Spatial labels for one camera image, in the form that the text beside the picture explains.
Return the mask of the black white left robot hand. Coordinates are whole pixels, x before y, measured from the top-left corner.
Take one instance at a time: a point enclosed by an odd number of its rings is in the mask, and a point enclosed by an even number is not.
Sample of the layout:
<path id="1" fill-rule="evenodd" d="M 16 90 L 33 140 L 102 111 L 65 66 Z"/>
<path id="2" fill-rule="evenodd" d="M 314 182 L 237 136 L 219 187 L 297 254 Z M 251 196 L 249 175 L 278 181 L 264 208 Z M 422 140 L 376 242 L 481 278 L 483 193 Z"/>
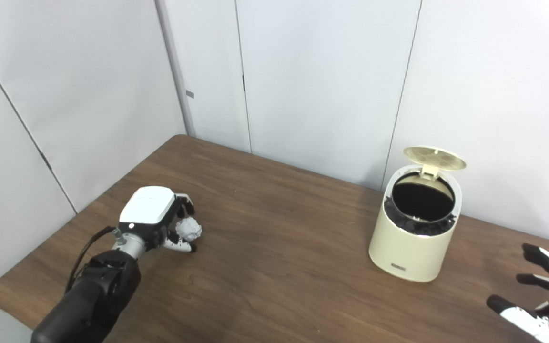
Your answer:
<path id="1" fill-rule="evenodd" d="M 170 229 L 176 219 L 194 215 L 194 204 L 187 194 L 152 185 L 139 188 L 128 200 L 114 231 L 114 250 L 139 259 L 145 252 L 164 247 L 177 252 L 196 252 L 195 243 Z"/>

